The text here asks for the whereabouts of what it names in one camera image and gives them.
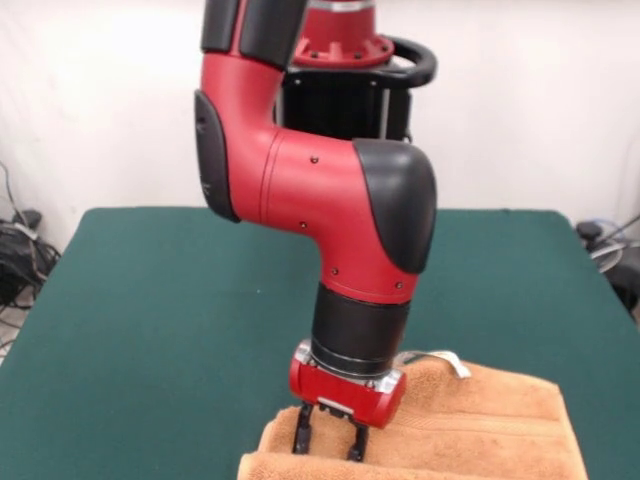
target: cable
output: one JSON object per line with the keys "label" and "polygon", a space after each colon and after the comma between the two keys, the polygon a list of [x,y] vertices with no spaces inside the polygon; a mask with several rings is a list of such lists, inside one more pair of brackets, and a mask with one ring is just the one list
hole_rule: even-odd
{"label": "cable", "polygon": [[612,260],[609,260],[608,263],[605,263],[604,265],[600,265],[598,267],[598,272],[607,273],[612,268],[615,268],[618,265],[618,263],[620,263],[620,260],[622,260],[622,256],[624,255],[622,253],[622,250],[618,250],[617,252],[615,252],[615,254],[616,254],[615,258],[613,258]]}
{"label": "cable", "polygon": [[4,163],[2,163],[2,161],[0,161],[0,168],[4,170],[4,185],[7,190],[7,196],[9,197],[9,202],[11,202],[11,205],[13,206],[13,209],[15,210],[16,214],[18,214],[18,216],[20,217],[20,220],[22,220],[22,222],[25,225],[28,225],[27,219],[24,218],[24,215],[22,214],[20,209],[16,206],[16,201],[13,199],[13,193],[11,192],[11,181],[9,179],[9,169]]}
{"label": "cable", "polygon": [[7,322],[6,320],[3,320],[2,318],[0,318],[0,323],[3,324],[3,325],[6,325],[7,327],[15,328],[16,330],[20,330],[22,328],[20,325],[16,325],[14,323]]}
{"label": "cable", "polygon": [[600,250],[596,250],[595,252],[591,253],[591,259],[596,260],[610,253],[626,250],[627,248],[640,248],[640,242],[616,243],[609,247],[601,248]]}
{"label": "cable", "polygon": [[27,218],[17,207],[11,191],[9,169],[1,161],[0,168],[5,174],[8,197],[1,199],[10,203],[16,212],[12,221],[0,220],[0,304],[28,310],[30,305],[20,305],[16,299],[30,286],[35,300],[60,259],[60,252],[29,229]]}
{"label": "cable", "polygon": [[0,350],[7,348],[9,345],[11,345],[15,341],[16,341],[15,338],[12,338],[11,340],[7,340],[6,342],[0,345]]}
{"label": "cable", "polygon": [[637,223],[640,221],[640,213],[638,215],[636,215],[635,217],[633,217],[631,220],[629,220],[627,223],[625,223],[624,225],[622,225],[621,227],[619,227],[618,229],[614,230],[613,232],[609,233],[608,235],[605,235],[604,237],[602,237],[600,240],[598,240],[594,245],[593,248],[596,249],[599,246],[603,245],[604,243],[606,243],[608,240],[611,240],[612,238],[614,238],[616,235],[624,232],[626,229],[628,229],[630,226],[632,226],[633,224]]}
{"label": "cable", "polygon": [[614,243],[613,245],[592,252],[590,256],[592,260],[597,260],[598,258],[615,253],[616,255],[613,259],[609,260],[603,265],[598,266],[598,271],[600,273],[607,273],[609,270],[615,268],[618,263],[620,263],[620,260],[622,260],[622,256],[624,254],[624,250],[627,250],[629,248],[640,248],[640,242],[636,241],[628,243]]}
{"label": "cable", "polygon": [[[614,230],[620,229],[620,225],[618,225],[616,222],[613,222],[613,221],[608,220],[606,218],[592,218],[591,220],[587,220],[587,221],[588,222],[593,222],[593,223],[598,223],[600,225],[604,225],[606,227],[613,228]],[[620,232],[620,239],[621,240],[626,240],[627,237],[625,236],[624,233]]]}

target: black joint cover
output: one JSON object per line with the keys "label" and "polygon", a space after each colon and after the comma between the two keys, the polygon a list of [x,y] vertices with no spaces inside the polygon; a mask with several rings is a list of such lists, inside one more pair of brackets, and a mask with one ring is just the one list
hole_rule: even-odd
{"label": "black joint cover", "polygon": [[238,4],[239,0],[207,0],[200,42],[203,52],[231,50]]}
{"label": "black joint cover", "polygon": [[249,0],[240,52],[284,70],[304,24],[307,0]]}
{"label": "black joint cover", "polygon": [[202,192],[211,210],[238,223],[240,218],[231,204],[224,129],[216,108],[201,91],[196,92],[195,114]]}
{"label": "black joint cover", "polygon": [[436,180],[429,159],[403,142],[357,139],[353,145],[389,259],[404,272],[422,273],[436,220]]}
{"label": "black joint cover", "polygon": [[361,302],[320,284],[311,352],[322,365],[353,377],[384,375],[404,335],[409,303]]}

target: black cable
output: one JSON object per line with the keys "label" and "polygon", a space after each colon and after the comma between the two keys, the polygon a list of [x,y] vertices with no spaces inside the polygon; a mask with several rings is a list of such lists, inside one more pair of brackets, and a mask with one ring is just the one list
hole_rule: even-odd
{"label": "black cable", "polygon": [[2,345],[0,345],[0,350],[2,350],[5,347],[8,347],[9,345],[11,345],[13,342],[15,342],[16,339],[12,338],[11,340],[7,340],[6,342],[4,342]]}
{"label": "black cable", "polygon": [[7,322],[6,320],[3,320],[2,318],[0,318],[0,323],[3,324],[3,325],[6,325],[7,327],[15,328],[16,330],[20,330],[22,328],[20,325],[16,325],[14,323]]}
{"label": "black cable", "polygon": [[0,265],[3,265],[5,267],[9,268],[14,274],[16,274],[18,277],[22,278],[25,282],[29,283],[30,285],[32,285],[32,286],[34,286],[36,288],[40,287],[40,285],[38,284],[37,281],[33,280],[32,278],[29,278],[28,274],[25,274],[16,265],[13,265],[10,262],[6,262],[5,260],[2,260],[2,259],[0,259]]}
{"label": "black cable", "polygon": [[622,232],[624,232],[626,229],[628,229],[630,226],[632,226],[633,224],[637,223],[640,221],[640,213],[638,215],[636,215],[635,217],[633,217],[631,220],[629,220],[627,223],[625,223],[624,225],[620,226],[618,229],[614,230],[613,232],[605,235],[604,237],[602,237],[600,240],[598,240],[594,245],[593,245],[593,249],[595,250],[596,248],[602,246],[604,243],[608,242],[609,240],[611,240],[612,238],[618,236],[619,234],[621,234]]}
{"label": "black cable", "polygon": [[16,206],[11,191],[9,169],[1,161],[0,168],[5,174],[9,202],[16,212],[12,220],[0,220],[0,305],[28,310],[31,305],[18,304],[17,298],[26,287],[32,287],[30,293],[32,301],[35,301],[60,259],[60,252],[30,233],[28,222]]}
{"label": "black cable", "polygon": [[7,190],[7,196],[9,197],[9,201],[13,205],[13,208],[17,211],[17,208],[15,208],[16,202],[13,200],[13,194],[11,193],[11,182],[9,180],[9,169],[7,168],[7,166],[4,163],[2,163],[2,161],[0,161],[0,168],[2,168],[2,170],[4,170],[4,185],[5,185],[5,188]]}

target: black handle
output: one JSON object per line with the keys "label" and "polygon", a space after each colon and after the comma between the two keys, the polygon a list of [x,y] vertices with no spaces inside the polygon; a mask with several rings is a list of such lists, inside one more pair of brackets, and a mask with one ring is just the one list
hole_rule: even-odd
{"label": "black handle", "polygon": [[395,55],[414,63],[399,67],[393,63],[372,69],[321,69],[290,66],[285,86],[304,83],[306,86],[369,85],[379,88],[409,89],[431,82],[438,70],[438,60],[431,50],[419,43],[387,37],[395,46]]}

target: towel fold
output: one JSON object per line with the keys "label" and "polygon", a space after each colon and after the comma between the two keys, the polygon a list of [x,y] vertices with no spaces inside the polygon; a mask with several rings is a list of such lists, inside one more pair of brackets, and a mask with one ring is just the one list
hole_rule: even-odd
{"label": "towel fold", "polygon": [[309,455],[292,455],[298,408],[278,413],[239,480],[586,480],[557,385],[426,357],[403,367],[408,389],[393,421],[371,429],[364,463],[344,460],[354,427],[317,409]]}

